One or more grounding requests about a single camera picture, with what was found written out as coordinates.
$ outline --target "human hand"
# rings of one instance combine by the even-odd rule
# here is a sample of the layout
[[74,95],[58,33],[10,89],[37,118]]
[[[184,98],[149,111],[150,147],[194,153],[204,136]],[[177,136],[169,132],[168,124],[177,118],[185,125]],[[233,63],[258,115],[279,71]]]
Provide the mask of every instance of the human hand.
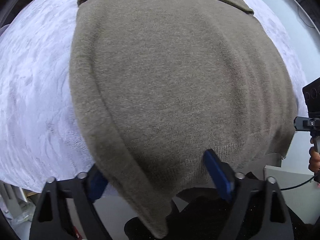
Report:
[[309,150],[310,159],[309,159],[309,170],[316,173],[320,169],[320,154],[316,152],[314,147],[311,147]]

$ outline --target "folded fabric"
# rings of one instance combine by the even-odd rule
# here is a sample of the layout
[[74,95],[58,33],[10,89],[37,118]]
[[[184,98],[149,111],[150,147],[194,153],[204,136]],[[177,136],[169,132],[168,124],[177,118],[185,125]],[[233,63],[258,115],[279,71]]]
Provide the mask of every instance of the folded fabric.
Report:
[[98,168],[158,238],[205,184],[207,148],[242,168],[286,155],[297,106],[243,0],[78,0],[70,88]]

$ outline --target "screw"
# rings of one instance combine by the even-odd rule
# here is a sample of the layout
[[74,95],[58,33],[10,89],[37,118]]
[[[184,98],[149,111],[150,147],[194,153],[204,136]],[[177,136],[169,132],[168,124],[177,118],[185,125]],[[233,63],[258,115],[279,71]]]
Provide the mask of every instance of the screw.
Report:
[[80,172],[77,177],[78,177],[78,179],[84,179],[85,177],[87,177],[87,173],[86,172]]
[[50,178],[47,179],[47,182],[48,182],[48,183],[52,183],[52,182],[54,182],[55,180],[56,180],[55,177],[50,177]]
[[245,175],[242,172],[236,172],[235,176],[237,179],[244,179],[245,178]]
[[275,184],[277,182],[274,177],[268,177],[267,181],[269,181],[271,184]]

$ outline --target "brown sweater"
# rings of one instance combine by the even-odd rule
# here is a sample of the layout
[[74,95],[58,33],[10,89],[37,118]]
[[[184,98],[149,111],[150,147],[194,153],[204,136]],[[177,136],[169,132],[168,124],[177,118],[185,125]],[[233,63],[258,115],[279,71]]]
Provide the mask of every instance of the brown sweater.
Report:
[[286,155],[286,67],[243,0],[78,0],[70,88],[97,166],[157,237],[204,150],[241,168]]

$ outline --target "light blue floor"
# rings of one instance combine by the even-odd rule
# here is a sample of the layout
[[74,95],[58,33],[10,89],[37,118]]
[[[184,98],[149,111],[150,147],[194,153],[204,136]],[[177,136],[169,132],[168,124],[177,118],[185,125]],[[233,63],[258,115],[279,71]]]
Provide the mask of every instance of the light blue floor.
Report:
[[[306,26],[299,18],[297,4],[294,0],[263,0],[277,15],[287,30],[292,46],[298,55],[305,72],[308,83],[320,77],[320,35],[315,30]],[[303,11],[300,16],[308,24],[312,25]],[[297,172],[310,172],[309,148],[310,134],[308,132],[296,132],[290,145],[287,158],[283,160],[282,167],[296,170]]]

